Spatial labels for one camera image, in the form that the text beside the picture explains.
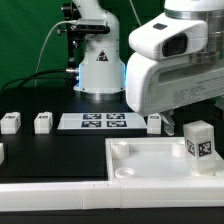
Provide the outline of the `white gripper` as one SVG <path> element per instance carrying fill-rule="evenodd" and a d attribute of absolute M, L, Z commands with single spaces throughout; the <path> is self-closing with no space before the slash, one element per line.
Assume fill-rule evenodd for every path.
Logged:
<path fill-rule="evenodd" d="M 167 110 L 224 94 L 224 59 L 190 63 L 189 56 L 154 61 L 134 53 L 127 64 L 126 101 L 141 116 L 160 113 L 167 135 L 175 123 Z"/>

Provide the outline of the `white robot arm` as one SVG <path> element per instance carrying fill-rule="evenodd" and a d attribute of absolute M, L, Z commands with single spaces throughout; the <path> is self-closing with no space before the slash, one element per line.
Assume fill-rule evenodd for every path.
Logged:
<path fill-rule="evenodd" d="M 224 94 L 224 0 L 165 0 L 162 14 L 129 35 L 126 64 L 116 17 L 98 0 L 72 1 L 87 32 L 81 94 L 98 100 L 124 90 L 128 106 L 143 117 L 160 114 L 169 135 L 173 109 Z"/>

